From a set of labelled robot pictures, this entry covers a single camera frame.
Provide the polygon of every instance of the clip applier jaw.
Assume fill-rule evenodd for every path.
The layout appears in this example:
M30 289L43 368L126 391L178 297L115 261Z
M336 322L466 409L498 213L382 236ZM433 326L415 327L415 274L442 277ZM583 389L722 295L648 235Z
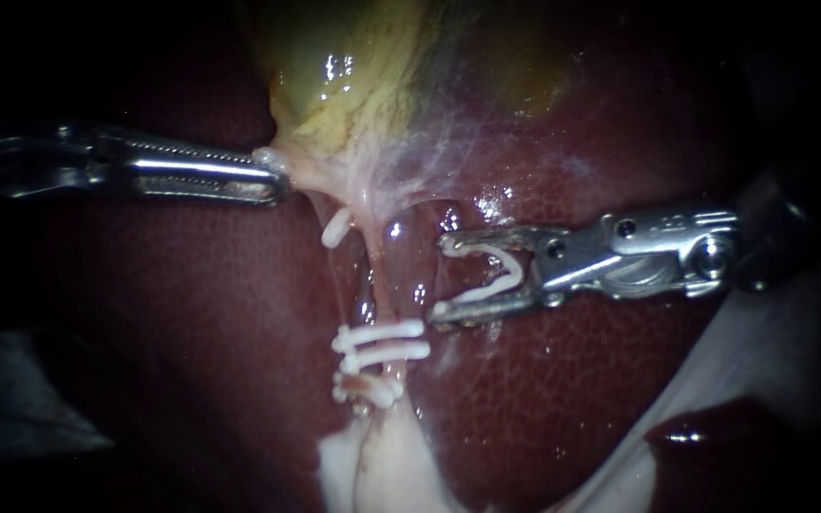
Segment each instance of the clip applier jaw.
M513 258L500 256L508 262L509 273L496 281L507 278L504 286L489 285L439 301L427 318L437 328L474 326L541 307L555 308L584 290L614 299L670 291L687 297L710 294L726 284L737 258L737 233L734 212L687 205L606 214L574 231L517 226L444 234L437 244L447 257L524 250L533 254L530 273L525 276Z
M0 198L71 191L273 206L290 181L271 150L254 157L96 123L0 126Z

